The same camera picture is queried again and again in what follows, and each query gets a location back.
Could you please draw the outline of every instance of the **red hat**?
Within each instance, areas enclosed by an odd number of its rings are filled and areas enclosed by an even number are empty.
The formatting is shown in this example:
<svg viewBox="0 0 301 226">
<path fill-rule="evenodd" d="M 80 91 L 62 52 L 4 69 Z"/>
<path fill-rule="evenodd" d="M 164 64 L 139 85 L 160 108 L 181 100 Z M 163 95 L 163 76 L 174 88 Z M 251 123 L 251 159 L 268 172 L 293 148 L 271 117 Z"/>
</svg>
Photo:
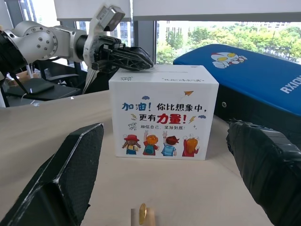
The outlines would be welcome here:
<svg viewBox="0 0 301 226">
<path fill-rule="evenodd" d="M 135 141 L 139 141 L 139 139 L 137 138 L 136 135 L 128 135 L 126 138 L 124 138 L 125 140 L 135 140 Z"/>
<path fill-rule="evenodd" d="M 169 139 L 170 141 L 173 141 L 173 142 L 179 143 L 179 139 L 177 139 L 175 136 L 168 137 L 168 139 Z"/>
</svg>

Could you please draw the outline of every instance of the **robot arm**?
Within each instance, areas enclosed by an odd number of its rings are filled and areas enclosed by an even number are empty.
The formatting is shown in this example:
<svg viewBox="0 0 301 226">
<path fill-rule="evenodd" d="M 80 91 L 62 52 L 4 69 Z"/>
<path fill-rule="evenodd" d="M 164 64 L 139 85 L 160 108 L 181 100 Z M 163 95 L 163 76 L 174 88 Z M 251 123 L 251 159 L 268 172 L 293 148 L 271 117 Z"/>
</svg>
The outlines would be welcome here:
<svg viewBox="0 0 301 226">
<path fill-rule="evenodd" d="M 121 40 L 105 36 L 105 32 L 116 28 L 124 15 L 119 7 L 101 7 L 90 22 L 89 35 L 69 27 L 45 27 L 23 21 L 11 31 L 0 32 L 0 73 L 5 75 L 36 60 L 52 57 L 85 61 L 89 68 L 98 71 L 110 71 L 113 67 L 129 70 L 153 67 L 144 50 L 127 48 Z"/>
</svg>

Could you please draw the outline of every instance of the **cartoon character print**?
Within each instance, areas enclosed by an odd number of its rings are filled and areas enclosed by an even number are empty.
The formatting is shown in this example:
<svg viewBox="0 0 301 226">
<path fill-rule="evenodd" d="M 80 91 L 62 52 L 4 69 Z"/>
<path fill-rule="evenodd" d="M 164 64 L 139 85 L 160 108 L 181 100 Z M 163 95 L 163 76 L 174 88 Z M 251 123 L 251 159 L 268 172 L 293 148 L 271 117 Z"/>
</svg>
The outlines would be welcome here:
<svg viewBox="0 0 301 226">
<path fill-rule="evenodd" d="M 221 53 L 213 53 L 211 54 L 211 58 L 213 61 L 213 65 L 217 68 L 226 68 L 230 65 L 237 65 L 243 63 L 247 58 L 245 56 L 239 56 L 236 53 L 228 53 L 228 52 L 221 52 Z"/>
<path fill-rule="evenodd" d="M 141 148 L 140 144 L 138 144 L 139 139 L 136 135 L 124 135 L 125 143 L 122 148 L 127 148 L 127 154 L 136 154 Z"/>
<path fill-rule="evenodd" d="M 189 135 L 189 139 L 187 139 L 187 137 L 183 137 L 184 140 L 184 151 L 182 156 L 183 157 L 194 157 L 194 154 L 198 153 L 199 150 L 199 146 L 198 145 L 198 141 L 199 138 L 198 137 L 193 137 L 193 134 Z"/>
<path fill-rule="evenodd" d="M 156 155 L 155 150 L 159 149 L 159 146 L 156 145 L 158 143 L 158 137 L 155 135 L 149 135 L 148 136 L 148 130 L 144 133 L 144 146 L 145 149 L 143 151 L 143 155 Z"/>
<path fill-rule="evenodd" d="M 167 137 L 167 131 L 163 132 L 163 143 L 164 148 L 161 152 L 163 156 L 177 156 L 176 148 L 174 147 L 177 143 L 179 143 L 179 139 L 175 136 Z"/>
</svg>

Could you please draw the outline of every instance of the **blue cushion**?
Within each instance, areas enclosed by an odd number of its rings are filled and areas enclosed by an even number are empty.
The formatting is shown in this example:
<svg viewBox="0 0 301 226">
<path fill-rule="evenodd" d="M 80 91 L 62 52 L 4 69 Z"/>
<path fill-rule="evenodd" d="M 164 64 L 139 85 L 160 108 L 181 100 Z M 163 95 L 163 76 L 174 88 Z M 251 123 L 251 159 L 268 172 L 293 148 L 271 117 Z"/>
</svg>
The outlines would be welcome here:
<svg viewBox="0 0 301 226">
<path fill-rule="evenodd" d="M 175 65 L 203 65 L 223 86 L 301 116 L 301 65 L 212 44 L 186 53 Z"/>
</svg>

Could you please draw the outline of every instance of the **table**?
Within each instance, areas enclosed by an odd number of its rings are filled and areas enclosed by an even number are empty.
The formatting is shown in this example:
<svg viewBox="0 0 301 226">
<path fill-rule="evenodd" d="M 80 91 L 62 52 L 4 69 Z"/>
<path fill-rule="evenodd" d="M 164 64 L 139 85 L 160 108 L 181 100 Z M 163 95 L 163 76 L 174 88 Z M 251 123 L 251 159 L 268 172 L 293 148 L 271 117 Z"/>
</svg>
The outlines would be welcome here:
<svg viewBox="0 0 301 226">
<path fill-rule="evenodd" d="M 227 149 L 224 121 L 214 118 L 206 161 L 117 158 L 108 91 L 0 110 L 0 218 L 69 133 L 97 122 L 105 134 L 83 226 L 130 226 L 143 202 L 157 226 L 272 226 Z"/>
</svg>

